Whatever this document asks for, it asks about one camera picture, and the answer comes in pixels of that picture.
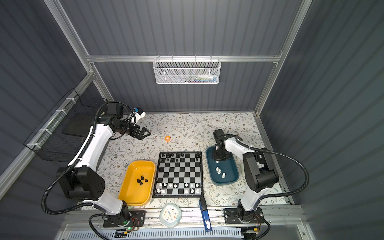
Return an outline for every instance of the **black mounting plate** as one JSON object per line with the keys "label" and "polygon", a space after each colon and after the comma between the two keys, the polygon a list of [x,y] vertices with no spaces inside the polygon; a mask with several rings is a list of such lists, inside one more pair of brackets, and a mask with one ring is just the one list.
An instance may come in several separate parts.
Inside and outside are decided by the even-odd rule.
{"label": "black mounting plate", "polygon": [[[263,216],[263,210],[261,208],[257,208],[255,210],[255,212],[259,215],[259,216]],[[224,219],[225,219],[225,224],[242,224],[243,222],[240,221],[239,217],[238,217],[238,213],[237,213],[237,208],[233,207],[233,208],[227,208],[227,209],[223,209],[223,213],[224,213]],[[263,223],[264,221],[261,220],[260,218],[256,217],[256,215],[250,220],[250,222],[248,223],[254,223],[255,225],[256,224],[260,224],[260,223]]]}
{"label": "black mounting plate", "polygon": [[[135,227],[142,227],[144,226],[144,220],[145,220],[145,211],[130,211],[132,214],[132,217],[137,218],[139,221],[139,225],[137,225],[137,220],[135,219]],[[103,227],[119,227],[118,224],[121,224],[121,222],[124,221],[123,219],[119,217],[110,217],[106,216]],[[130,223],[126,227],[133,227],[133,221],[130,221]]]}

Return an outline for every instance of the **floral tablecloth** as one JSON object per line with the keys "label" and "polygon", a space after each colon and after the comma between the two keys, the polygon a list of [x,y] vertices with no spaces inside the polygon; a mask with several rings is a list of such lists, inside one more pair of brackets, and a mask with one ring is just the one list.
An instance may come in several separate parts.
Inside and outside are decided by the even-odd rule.
{"label": "floral tablecloth", "polygon": [[[207,206],[235,206],[246,189],[242,159],[234,156],[239,172],[239,179],[235,183],[214,185],[205,156],[205,150],[215,144],[212,133],[221,128],[224,133],[239,135],[250,145],[264,147],[252,113],[147,114],[138,124],[149,129],[151,135],[143,140],[123,136],[110,141],[98,169],[98,174],[106,182],[106,188],[115,196],[119,195],[126,169],[131,162],[150,160],[157,164],[160,151],[201,151]],[[169,142],[164,140],[166,136],[171,136]],[[281,193],[279,184],[275,184],[269,193]],[[162,208],[168,202],[174,202],[180,207],[198,206],[198,199],[194,198],[151,198],[147,204],[134,208]],[[266,198],[260,204],[286,204],[286,201],[284,197]]]}

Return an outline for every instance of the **mesh basket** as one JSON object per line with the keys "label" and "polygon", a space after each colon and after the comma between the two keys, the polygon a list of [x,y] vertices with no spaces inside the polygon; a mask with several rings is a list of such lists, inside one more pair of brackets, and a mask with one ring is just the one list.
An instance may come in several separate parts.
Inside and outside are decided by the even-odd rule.
{"label": "mesh basket", "polygon": [[70,162],[81,148],[85,137],[65,134],[63,129],[77,114],[95,116],[97,109],[105,101],[103,98],[77,94],[74,98],[67,98],[64,108],[56,110],[55,117],[44,129],[37,127],[38,134],[31,134],[24,145],[43,160]]}
{"label": "mesh basket", "polygon": [[221,62],[168,62],[155,59],[153,70],[159,84],[217,84]]}

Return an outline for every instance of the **white wire basket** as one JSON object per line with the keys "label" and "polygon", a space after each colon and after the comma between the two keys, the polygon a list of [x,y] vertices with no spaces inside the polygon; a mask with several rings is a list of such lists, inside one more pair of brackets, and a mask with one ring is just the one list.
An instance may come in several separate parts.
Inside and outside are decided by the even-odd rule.
{"label": "white wire basket", "polygon": [[155,58],[153,70],[159,84],[217,84],[221,62],[211,61],[162,61]]}

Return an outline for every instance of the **gray corrugated wall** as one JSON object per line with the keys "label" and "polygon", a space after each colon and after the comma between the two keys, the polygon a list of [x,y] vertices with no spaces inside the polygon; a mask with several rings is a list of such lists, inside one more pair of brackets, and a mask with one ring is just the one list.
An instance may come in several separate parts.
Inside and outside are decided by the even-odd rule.
{"label": "gray corrugated wall", "polygon": [[[318,239],[382,239],[384,2],[314,1],[261,118]],[[301,170],[279,159],[290,190]]]}
{"label": "gray corrugated wall", "polygon": [[[278,54],[300,2],[61,1],[90,55],[208,56]],[[223,63],[219,84],[186,86],[156,84],[148,63],[95,65],[114,99],[147,112],[254,110],[272,68]]]}
{"label": "gray corrugated wall", "polygon": [[[44,116],[86,75],[44,1],[0,1],[0,173]],[[63,215],[40,208],[65,163],[35,157],[0,200],[1,239],[53,239]],[[49,206],[73,205],[56,188]]]}
{"label": "gray corrugated wall", "polygon": [[273,63],[222,63],[219,84],[157,84],[151,63],[95,63],[115,100],[146,112],[254,110]]}

